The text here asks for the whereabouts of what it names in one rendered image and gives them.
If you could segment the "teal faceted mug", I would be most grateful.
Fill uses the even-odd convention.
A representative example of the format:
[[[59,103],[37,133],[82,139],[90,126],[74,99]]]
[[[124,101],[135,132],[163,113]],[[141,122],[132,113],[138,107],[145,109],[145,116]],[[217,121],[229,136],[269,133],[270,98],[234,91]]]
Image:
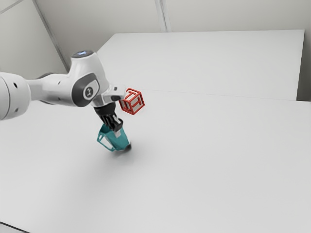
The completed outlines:
[[[114,132],[104,123],[98,132],[97,142],[109,151],[126,150],[131,145],[126,133],[123,130],[123,127]]]

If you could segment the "red letter block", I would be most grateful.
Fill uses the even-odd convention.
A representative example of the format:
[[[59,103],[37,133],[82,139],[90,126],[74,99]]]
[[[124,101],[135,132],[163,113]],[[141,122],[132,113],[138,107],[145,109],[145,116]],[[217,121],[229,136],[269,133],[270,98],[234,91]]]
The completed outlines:
[[[135,115],[145,106],[142,93],[138,90],[127,88],[124,99],[119,101],[121,109],[131,115]]]

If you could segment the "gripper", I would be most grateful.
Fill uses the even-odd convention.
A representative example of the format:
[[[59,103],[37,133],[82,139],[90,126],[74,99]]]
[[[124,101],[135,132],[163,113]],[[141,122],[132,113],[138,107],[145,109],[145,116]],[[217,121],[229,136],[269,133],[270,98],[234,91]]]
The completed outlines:
[[[115,137],[121,135],[123,120],[115,115],[116,104],[114,102],[102,107],[94,107],[95,113],[103,122],[110,122],[110,128],[114,132]]]

